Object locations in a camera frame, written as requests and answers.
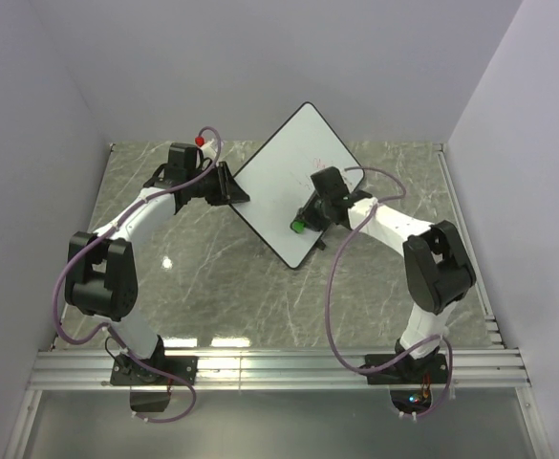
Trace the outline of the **green whiteboard eraser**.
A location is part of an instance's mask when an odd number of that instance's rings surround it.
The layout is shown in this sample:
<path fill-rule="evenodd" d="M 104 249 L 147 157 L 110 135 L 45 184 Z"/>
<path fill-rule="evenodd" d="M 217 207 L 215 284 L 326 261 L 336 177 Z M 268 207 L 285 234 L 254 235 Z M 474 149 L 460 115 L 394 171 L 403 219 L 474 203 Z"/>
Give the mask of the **green whiteboard eraser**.
<path fill-rule="evenodd" d="M 302 234 L 306 228 L 307 228 L 307 224 L 304 221 L 298 219 L 294 219 L 290 223 L 290 229 L 297 234 Z"/>

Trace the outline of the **white whiteboard black frame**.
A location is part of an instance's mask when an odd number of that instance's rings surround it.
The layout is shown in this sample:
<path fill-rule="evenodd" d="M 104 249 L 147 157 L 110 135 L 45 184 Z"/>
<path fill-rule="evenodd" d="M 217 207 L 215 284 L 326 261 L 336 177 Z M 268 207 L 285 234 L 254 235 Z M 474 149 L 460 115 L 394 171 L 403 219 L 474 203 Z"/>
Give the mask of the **white whiteboard black frame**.
<path fill-rule="evenodd" d="M 290 269 L 300 267 L 322 236 L 290 225 L 314 192 L 311 175 L 330 166 L 350 191 L 365 178 L 354 154 L 306 101 L 234 174 L 249 201 L 231 208 Z"/>

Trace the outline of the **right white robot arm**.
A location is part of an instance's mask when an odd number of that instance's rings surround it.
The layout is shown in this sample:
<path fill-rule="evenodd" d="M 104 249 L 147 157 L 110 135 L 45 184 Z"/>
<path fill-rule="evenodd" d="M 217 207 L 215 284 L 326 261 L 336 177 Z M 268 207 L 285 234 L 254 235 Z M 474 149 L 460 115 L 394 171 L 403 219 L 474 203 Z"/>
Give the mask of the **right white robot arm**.
<path fill-rule="evenodd" d="M 290 223 L 298 234 L 342 226 L 350 234 L 334 256 L 324 295 L 324 320 L 328 343 L 340 364 L 360 375 L 376 375 L 394 367 L 409 383 L 428 371 L 430 360 L 445 341 L 451 313 L 476 284 L 476 274 L 456 226 L 418 220 L 387 205 L 393 196 L 378 199 L 364 191 L 329 197 L 313 194 Z M 359 234 L 367 235 L 402 256 L 407 288 L 414 305 L 399 337 L 395 355 L 379 366 L 355 367 L 338 352 L 331 323 L 333 277 L 342 253 Z"/>

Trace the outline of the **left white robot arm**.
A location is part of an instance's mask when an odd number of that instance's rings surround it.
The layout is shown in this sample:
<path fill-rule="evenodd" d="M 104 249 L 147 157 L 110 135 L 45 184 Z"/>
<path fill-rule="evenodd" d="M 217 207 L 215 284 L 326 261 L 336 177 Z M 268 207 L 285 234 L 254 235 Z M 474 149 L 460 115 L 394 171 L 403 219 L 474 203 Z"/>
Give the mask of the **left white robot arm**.
<path fill-rule="evenodd" d="M 211 206 L 242 204 L 249 195 L 228 165 L 165 163 L 144 183 L 135 202 L 106 226 L 70 240 L 65 300 L 99 321 L 120 347 L 118 371 L 145 384 L 167 376 L 163 341 L 136 308 L 139 282 L 135 248 L 192 199 Z"/>

